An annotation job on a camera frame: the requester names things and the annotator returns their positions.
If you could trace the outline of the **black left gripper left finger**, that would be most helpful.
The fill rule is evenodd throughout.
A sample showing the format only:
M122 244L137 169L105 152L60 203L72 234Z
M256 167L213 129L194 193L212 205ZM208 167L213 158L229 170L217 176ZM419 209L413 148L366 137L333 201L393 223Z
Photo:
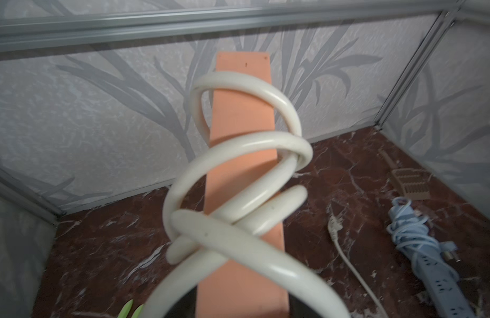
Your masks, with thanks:
M165 318L195 318L195 295L182 297L165 315Z

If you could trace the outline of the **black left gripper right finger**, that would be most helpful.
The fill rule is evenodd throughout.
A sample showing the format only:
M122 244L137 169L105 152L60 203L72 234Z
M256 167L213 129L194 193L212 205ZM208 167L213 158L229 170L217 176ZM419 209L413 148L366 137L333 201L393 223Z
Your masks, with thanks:
M311 309L308 305L296 298L294 295L289 295L290 318L321 318L321 316Z

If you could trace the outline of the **light blue power strip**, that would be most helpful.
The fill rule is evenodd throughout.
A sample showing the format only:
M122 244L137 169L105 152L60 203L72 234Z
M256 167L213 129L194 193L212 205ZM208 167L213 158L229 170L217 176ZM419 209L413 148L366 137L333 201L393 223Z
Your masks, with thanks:
M388 212L392 221L386 228L396 249L406 256L415 276L421 280L440 317L474 317L462 290L458 272L448 265L444 255L453 254L453 241L439 242L430 236L428 217L412 208L412 201L396 197Z

